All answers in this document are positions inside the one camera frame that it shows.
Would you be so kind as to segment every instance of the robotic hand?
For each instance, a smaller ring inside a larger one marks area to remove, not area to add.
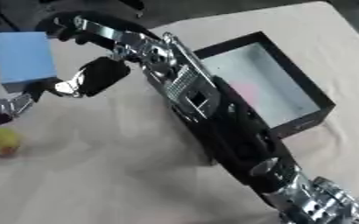
[[[138,63],[206,154],[277,209],[283,223],[359,223],[355,200],[325,178],[307,178],[256,111],[171,33],[159,38],[140,25],[83,11],[55,14],[37,29],[111,52],[69,81],[40,84],[42,93],[94,96],[130,72],[125,61]],[[35,101],[41,95],[31,90],[25,94]]]

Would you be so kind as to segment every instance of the blue foam block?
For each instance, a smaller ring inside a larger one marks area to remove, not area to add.
[[[54,76],[44,32],[0,33],[0,81],[8,93],[22,92],[26,84]]]

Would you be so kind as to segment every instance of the yellow ball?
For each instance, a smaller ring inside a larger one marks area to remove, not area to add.
[[[0,128],[0,158],[16,154],[21,144],[21,137],[12,129]]]

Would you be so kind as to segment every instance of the black box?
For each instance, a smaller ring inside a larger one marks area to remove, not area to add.
[[[280,138],[322,123],[334,103],[262,32],[200,49],[208,70],[226,80]]]

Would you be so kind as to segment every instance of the wrinkled cloth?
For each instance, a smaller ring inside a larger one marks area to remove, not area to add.
[[[165,25],[200,49],[265,32],[337,107],[286,145],[309,178],[335,181],[359,199],[359,34],[326,3],[205,17]],[[62,79],[105,52],[52,41]],[[277,223],[277,214],[200,146],[135,65],[91,99],[44,94],[10,126],[25,138],[0,159],[0,224]]]

